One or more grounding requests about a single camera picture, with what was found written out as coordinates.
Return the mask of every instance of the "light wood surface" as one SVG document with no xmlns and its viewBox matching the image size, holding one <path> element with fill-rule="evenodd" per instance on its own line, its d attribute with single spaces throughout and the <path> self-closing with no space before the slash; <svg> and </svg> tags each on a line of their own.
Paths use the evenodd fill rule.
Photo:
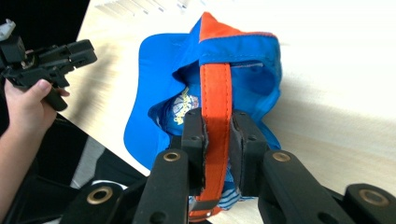
<svg viewBox="0 0 396 224">
<path fill-rule="evenodd" d="M 103 2 L 91 0 L 79 39 L 91 40 L 98 61 L 68 75 L 71 96 L 62 114 L 148 175 L 123 144 L 139 45 L 149 35 L 187 33 L 208 10 L 243 31 L 278 36 L 282 95 L 264 122 L 285 150 L 337 192 L 364 182 L 396 195 L 396 6 L 385 0 L 205 2 L 188 1 L 180 11 L 176 1 L 166 1 L 165 12 L 132 16 L 105 13 L 98 7 Z M 211 220 L 262 223 L 256 203 L 239 203 Z"/>
</svg>

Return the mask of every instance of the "finger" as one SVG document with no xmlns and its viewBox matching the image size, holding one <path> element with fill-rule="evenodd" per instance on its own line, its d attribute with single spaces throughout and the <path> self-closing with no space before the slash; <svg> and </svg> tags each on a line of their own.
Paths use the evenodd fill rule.
<svg viewBox="0 0 396 224">
<path fill-rule="evenodd" d="M 68 92 L 67 90 L 65 90 L 65 89 L 57 89 L 56 90 L 61 96 L 69 96 L 70 95 L 70 92 Z"/>
<path fill-rule="evenodd" d="M 32 102 L 39 102 L 50 93 L 51 84 L 44 79 L 40 79 L 25 94 Z"/>
</svg>

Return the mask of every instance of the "orange trim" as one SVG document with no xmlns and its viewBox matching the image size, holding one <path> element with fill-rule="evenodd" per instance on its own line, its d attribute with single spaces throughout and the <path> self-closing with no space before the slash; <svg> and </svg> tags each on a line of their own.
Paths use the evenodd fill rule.
<svg viewBox="0 0 396 224">
<path fill-rule="evenodd" d="M 200 33 L 200 41 L 211 39 L 211 38 L 219 38 L 219 37 L 227 37 L 232 35 L 265 35 L 276 38 L 275 35 L 271 33 L 265 32 L 242 32 L 238 29 L 235 29 L 229 25 L 218 22 L 210 13 L 205 12 L 201 18 L 201 33 Z"/>
<path fill-rule="evenodd" d="M 228 162 L 230 119 L 232 114 L 231 69 L 228 63 L 201 66 L 202 116 L 209 139 L 205 158 L 205 189 L 197 201 L 219 200 Z M 202 217 L 210 210 L 193 211 L 191 217 Z"/>
</svg>

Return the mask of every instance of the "blue fabric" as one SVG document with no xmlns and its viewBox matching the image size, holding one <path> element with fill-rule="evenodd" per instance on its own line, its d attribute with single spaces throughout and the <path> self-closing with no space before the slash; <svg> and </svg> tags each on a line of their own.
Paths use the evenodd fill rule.
<svg viewBox="0 0 396 224">
<path fill-rule="evenodd" d="M 185 112 L 201 105 L 199 66 L 230 63 L 233 108 L 243 110 L 261 129 L 270 148 L 280 144 L 262 123 L 279 97 L 280 51 L 276 38 L 238 35 L 199 42 L 201 21 L 190 34 L 148 37 L 139 51 L 136 101 L 124 133 L 131 155 L 151 169 L 170 135 L 181 134 Z"/>
</svg>

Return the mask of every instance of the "human hand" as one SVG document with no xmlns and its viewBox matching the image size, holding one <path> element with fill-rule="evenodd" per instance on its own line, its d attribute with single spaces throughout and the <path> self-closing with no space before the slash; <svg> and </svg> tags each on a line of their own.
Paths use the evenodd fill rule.
<svg viewBox="0 0 396 224">
<path fill-rule="evenodd" d="M 50 92 L 51 84 L 41 79 L 27 91 L 14 88 L 7 80 L 5 94 L 9 114 L 9 127 L 19 134 L 43 135 L 56 118 L 56 111 L 43 99 Z M 65 90 L 58 90 L 68 96 Z"/>
</svg>

